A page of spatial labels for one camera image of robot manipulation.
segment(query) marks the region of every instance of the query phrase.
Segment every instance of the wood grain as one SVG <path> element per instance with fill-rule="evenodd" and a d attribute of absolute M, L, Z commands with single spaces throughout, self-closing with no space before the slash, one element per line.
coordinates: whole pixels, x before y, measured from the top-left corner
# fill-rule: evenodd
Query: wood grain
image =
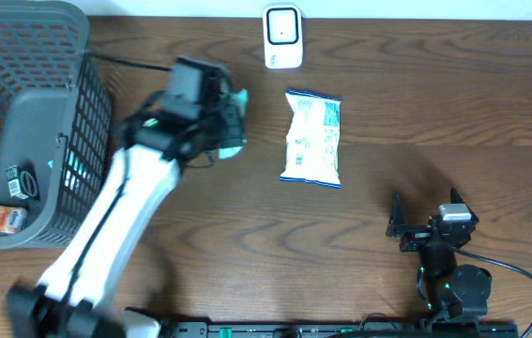
<path fill-rule="evenodd" d="M 210 170 L 189 170 L 134 253 L 117 306 L 213 320 L 360 320 L 424 311 L 416 254 L 384 237 L 399 192 L 425 223 L 456 187 L 481 222 L 466 248 L 532 272 L 532 23 L 307 20 L 299 69 L 270 70 L 261 21 L 92 18 L 91 46 L 171 65 L 219 61 L 250 92 L 249 143 Z M 132 111 L 167 74 L 102 65 Z M 278 181 L 291 111 L 287 88 L 341 95 L 342 188 Z M 3 297 L 59 250 L 0 251 Z M 460 263 L 472 263 L 459 257 Z M 490 319 L 532 319 L 532 282 L 485 264 Z"/>

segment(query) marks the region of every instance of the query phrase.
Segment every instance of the gray plastic basket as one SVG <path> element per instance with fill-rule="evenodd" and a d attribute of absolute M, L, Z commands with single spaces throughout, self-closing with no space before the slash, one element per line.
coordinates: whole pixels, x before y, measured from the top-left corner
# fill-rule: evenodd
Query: gray plastic basket
<path fill-rule="evenodd" d="M 112 107 L 88 30 L 67 3 L 0 2 L 0 205 L 29 210 L 0 248 L 68 245 L 99 194 Z M 11 165 L 33 168 L 39 202 L 9 197 Z"/>

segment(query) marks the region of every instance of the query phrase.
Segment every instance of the wooden tabletop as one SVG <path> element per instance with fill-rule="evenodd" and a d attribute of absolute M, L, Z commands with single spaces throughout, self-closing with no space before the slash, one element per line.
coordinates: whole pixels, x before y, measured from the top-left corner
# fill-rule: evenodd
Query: wooden tabletop
<path fill-rule="evenodd" d="M 148 226 L 122 278 L 116 311 L 212 320 L 360 320 L 426 311 L 418 255 L 385 237 L 391 195 L 413 224 L 456 187 L 480 223 L 464 248 L 532 272 L 532 23 L 305 20 L 298 69 L 267 69 L 260 20 L 92 18 L 91 46 L 138 62 L 179 54 L 225 63 L 250 93 L 244 151 L 189 170 Z M 167 74 L 107 67 L 116 116 Z M 288 88 L 343 96 L 332 190 L 281 183 Z M 60 250 L 0 251 L 4 296 L 33 285 Z M 532 320 L 532 282 L 493 274 L 487 318 Z"/>

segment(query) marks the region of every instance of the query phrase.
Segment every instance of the white electronic device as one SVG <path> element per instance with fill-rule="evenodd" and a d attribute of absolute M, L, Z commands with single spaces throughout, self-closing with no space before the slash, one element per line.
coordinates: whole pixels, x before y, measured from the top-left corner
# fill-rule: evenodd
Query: white electronic device
<path fill-rule="evenodd" d="M 303 61 L 301 11 L 293 5 L 275 5 L 264 10 L 264 51 L 270 69 L 289 69 Z"/>

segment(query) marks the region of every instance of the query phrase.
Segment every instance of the white backdrop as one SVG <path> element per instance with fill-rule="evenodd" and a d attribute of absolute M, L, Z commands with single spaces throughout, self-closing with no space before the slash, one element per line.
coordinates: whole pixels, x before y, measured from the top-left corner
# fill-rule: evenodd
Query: white backdrop
<path fill-rule="evenodd" d="M 267 0 L 67 0 L 86 15 L 259 17 Z M 532 20 L 532 0 L 295 0 L 307 18 Z"/>

